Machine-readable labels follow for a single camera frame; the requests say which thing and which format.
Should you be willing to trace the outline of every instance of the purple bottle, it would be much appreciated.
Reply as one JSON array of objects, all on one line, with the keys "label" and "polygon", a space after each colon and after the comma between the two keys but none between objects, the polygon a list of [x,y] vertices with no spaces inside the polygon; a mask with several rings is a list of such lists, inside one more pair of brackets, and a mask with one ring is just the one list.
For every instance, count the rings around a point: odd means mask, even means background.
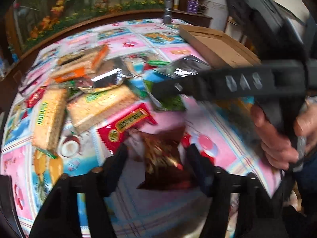
[{"label": "purple bottle", "polygon": [[194,3],[194,0],[188,0],[188,5],[187,5],[186,12],[192,13],[192,11],[193,11],[193,3]]},{"label": "purple bottle", "polygon": [[196,14],[197,11],[198,11],[198,0],[194,0],[194,1],[193,1],[193,9],[192,9],[192,12],[191,12],[191,13]]}]

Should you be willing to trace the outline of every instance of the finger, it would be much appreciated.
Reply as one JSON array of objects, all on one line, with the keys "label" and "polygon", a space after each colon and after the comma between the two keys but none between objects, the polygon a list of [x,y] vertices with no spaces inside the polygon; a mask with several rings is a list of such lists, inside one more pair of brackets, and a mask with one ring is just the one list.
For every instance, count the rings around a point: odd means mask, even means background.
[{"label": "finger", "polygon": [[274,159],[273,157],[271,157],[269,154],[265,153],[265,156],[268,160],[268,162],[275,168],[277,169],[283,169],[283,170],[287,170],[289,168],[289,163],[287,162],[279,162],[276,159]]},{"label": "finger", "polygon": [[294,148],[288,148],[282,151],[277,151],[269,148],[263,142],[261,143],[261,147],[267,154],[269,154],[272,158],[279,162],[296,163],[298,161],[298,152]]},{"label": "finger", "polygon": [[317,144],[317,130],[307,137],[305,151],[310,152]]},{"label": "finger", "polygon": [[256,127],[261,127],[266,121],[263,110],[257,105],[251,107],[250,115]]},{"label": "finger", "polygon": [[296,118],[294,131],[297,136],[308,136],[317,129],[317,105],[311,105],[307,111]]},{"label": "finger", "polygon": [[292,146],[289,138],[279,134],[268,121],[265,121],[260,128],[256,127],[255,130],[261,140],[271,149],[283,150]]}]

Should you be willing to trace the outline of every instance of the colorful patterned tablecloth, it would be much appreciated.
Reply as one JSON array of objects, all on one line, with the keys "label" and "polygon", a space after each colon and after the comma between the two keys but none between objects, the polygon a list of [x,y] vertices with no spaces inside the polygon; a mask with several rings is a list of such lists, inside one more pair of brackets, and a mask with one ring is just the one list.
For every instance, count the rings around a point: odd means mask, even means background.
[{"label": "colorful patterned tablecloth", "polygon": [[[145,52],[156,54],[157,58],[174,61],[192,54],[200,59],[201,55],[187,44],[178,33],[182,20],[173,19],[172,24],[164,25],[161,19],[133,20],[108,24],[89,29],[74,36],[67,37],[40,51],[34,64],[39,66],[31,71],[28,77],[47,71],[54,67],[56,59],[74,50],[108,44],[110,53],[106,59],[125,56],[137,67],[144,79],[153,80],[152,70],[143,72],[143,55]],[[43,84],[47,76],[39,78],[31,91]],[[34,219],[43,201],[52,188],[53,167],[48,163],[41,170],[34,169],[34,151],[31,146],[31,135],[39,103],[32,109],[26,107],[24,97],[17,94],[5,124],[1,148],[0,173],[11,175],[14,201],[21,226],[26,235],[29,234]],[[246,128],[245,118],[235,116],[212,104],[197,104],[188,97],[183,97],[186,112],[154,112],[157,126],[145,125],[142,131],[157,133],[181,123],[186,124],[198,147],[215,158],[215,164],[230,173],[246,175],[254,172],[261,180],[267,192],[272,195],[280,182],[275,172],[264,159],[261,150],[255,149],[251,141],[252,132],[243,132]],[[98,126],[105,125],[104,120]],[[110,156],[97,133],[98,126],[83,132],[77,137],[72,148],[73,153],[64,153],[66,141],[74,136],[70,118],[66,118],[61,132],[57,153],[63,161],[63,171],[70,176],[87,173],[95,166],[100,166]],[[211,141],[213,146],[200,144],[201,140]],[[136,189],[144,180],[145,169],[141,162],[128,160],[116,191],[106,198],[111,221],[118,237],[153,237],[166,234],[182,223],[203,219],[210,199],[206,198],[198,188],[182,191],[148,191]],[[236,215],[237,196],[232,197],[231,216]],[[83,237],[90,237],[85,213],[85,197],[78,194],[78,210]],[[228,226],[228,237],[234,231],[234,218]]]}]

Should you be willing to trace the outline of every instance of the bottle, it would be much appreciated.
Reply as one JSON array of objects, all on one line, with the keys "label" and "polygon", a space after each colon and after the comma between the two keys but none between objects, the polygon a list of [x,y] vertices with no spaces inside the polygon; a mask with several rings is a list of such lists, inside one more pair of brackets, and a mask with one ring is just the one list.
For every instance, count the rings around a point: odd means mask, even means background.
[{"label": "bottle", "polygon": [[188,0],[188,5],[187,5],[187,12],[191,13],[193,11],[193,0]]},{"label": "bottle", "polygon": [[198,0],[194,0],[193,1],[193,10],[192,10],[192,13],[196,14],[197,11],[198,11]]},{"label": "bottle", "polygon": [[173,0],[165,0],[165,12],[163,16],[164,24],[171,24]]}]

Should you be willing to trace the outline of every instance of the open cardboard box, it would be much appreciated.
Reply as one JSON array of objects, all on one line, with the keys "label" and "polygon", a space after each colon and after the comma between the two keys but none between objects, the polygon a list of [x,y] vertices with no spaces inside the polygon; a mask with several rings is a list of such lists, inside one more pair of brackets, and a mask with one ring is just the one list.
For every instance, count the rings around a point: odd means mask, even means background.
[{"label": "open cardboard box", "polygon": [[227,64],[238,67],[261,63],[253,52],[222,31],[182,24],[180,36],[214,68]]}]

